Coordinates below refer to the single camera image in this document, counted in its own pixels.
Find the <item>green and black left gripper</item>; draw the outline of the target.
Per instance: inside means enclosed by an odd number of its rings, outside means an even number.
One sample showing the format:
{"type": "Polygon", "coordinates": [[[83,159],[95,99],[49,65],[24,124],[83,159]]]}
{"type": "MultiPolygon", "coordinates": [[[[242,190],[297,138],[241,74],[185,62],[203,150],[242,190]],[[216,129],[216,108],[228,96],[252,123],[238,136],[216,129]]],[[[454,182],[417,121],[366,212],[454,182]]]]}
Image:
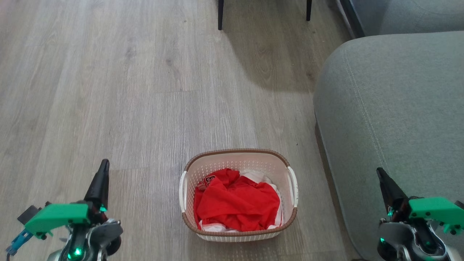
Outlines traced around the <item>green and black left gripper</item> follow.
{"type": "Polygon", "coordinates": [[[38,239],[52,236],[52,230],[63,226],[103,224],[109,201],[108,159],[103,159],[88,187],[84,200],[90,203],[50,204],[39,210],[25,223],[25,229],[38,239]]]}

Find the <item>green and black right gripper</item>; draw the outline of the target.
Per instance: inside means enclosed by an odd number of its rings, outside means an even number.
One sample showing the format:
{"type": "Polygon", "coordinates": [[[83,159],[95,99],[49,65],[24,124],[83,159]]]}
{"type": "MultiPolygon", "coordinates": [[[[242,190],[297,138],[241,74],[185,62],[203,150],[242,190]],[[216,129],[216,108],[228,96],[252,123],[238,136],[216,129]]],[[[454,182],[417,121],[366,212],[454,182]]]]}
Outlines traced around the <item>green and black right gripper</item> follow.
{"type": "Polygon", "coordinates": [[[444,197],[408,197],[382,167],[376,169],[388,217],[394,222],[437,221],[444,233],[464,232],[464,210],[444,197]]]}

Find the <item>white laundry basket brown rim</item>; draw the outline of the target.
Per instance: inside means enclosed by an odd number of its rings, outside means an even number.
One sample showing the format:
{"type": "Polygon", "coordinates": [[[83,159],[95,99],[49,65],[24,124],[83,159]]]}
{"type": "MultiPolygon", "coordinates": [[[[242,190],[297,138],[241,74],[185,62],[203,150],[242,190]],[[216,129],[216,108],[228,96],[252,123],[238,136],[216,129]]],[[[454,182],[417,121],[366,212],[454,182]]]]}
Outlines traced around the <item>white laundry basket brown rim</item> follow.
{"type": "Polygon", "coordinates": [[[299,200],[297,177],[287,159],[273,150],[230,149],[204,152],[191,158],[179,177],[179,206],[186,226],[205,241],[243,243],[272,239],[295,220],[299,200]],[[195,186],[208,174],[223,169],[257,170],[265,173],[283,197],[283,225],[254,232],[206,232],[194,218],[195,186]]]}

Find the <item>grey fabric sofa cushion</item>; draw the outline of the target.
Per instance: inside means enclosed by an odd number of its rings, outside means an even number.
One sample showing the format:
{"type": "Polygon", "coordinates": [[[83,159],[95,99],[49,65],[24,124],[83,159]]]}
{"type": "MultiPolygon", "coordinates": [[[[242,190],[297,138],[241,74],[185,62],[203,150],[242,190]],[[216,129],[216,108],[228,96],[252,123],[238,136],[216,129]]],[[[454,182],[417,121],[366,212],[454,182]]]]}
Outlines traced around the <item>grey fabric sofa cushion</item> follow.
{"type": "Polygon", "coordinates": [[[366,36],[464,31],[464,0],[350,0],[366,36]]]}

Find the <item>dark sofa base frame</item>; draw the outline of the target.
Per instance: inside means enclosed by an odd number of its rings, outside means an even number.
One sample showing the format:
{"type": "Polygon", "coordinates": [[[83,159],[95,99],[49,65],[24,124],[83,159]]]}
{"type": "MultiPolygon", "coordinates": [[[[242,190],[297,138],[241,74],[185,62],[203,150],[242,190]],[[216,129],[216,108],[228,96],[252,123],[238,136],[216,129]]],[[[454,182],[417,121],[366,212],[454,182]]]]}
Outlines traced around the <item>dark sofa base frame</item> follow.
{"type": "Polygon", "coordinates": [[[365,37],[365,33],[358,15],[355,11],[352,0],[336,0],[337,6],[353,39],[365,37]]]}

